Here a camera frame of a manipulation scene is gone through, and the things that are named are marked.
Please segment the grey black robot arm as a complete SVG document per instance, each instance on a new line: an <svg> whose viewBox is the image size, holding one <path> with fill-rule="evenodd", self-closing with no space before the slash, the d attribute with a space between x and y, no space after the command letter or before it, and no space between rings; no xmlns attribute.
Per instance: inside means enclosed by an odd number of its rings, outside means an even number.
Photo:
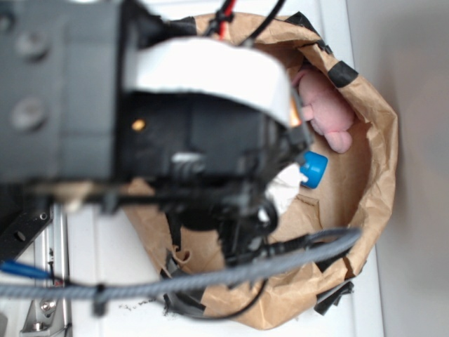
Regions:
<svg viewBox="0 0 449 337"><path fill-rule="evenodd" d="M231 261L277 227L264 191L311 144L282 65L137 1L1 2L1 259L53 203L155 204Z"/></svg>

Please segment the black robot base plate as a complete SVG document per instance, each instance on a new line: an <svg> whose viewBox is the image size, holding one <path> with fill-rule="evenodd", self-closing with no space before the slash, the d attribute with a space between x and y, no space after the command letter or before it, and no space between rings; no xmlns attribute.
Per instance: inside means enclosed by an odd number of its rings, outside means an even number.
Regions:
<svg viewBox="0 0 449 337"><path fill-rule="evenodd" d="M17 259L51 221L50 208L38 211L25 209L6 227L2 227L1 263Z"/></svg>

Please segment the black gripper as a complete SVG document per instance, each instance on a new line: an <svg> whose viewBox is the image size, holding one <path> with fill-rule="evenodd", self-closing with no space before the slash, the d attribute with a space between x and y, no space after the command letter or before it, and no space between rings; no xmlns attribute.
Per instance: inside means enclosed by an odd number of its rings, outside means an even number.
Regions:
<svg viewBox="0 0 449 337"><path fill-rule="evenodd" d="M300 99L291 95L298 106ZM174 237L182 227L218 233L224 261L255 258L277 228L265 196L285 167L302 162L311 138L302 122L285 127L247 105L198 93L136 92L120 130L125 177L154 190Z"/></svg>

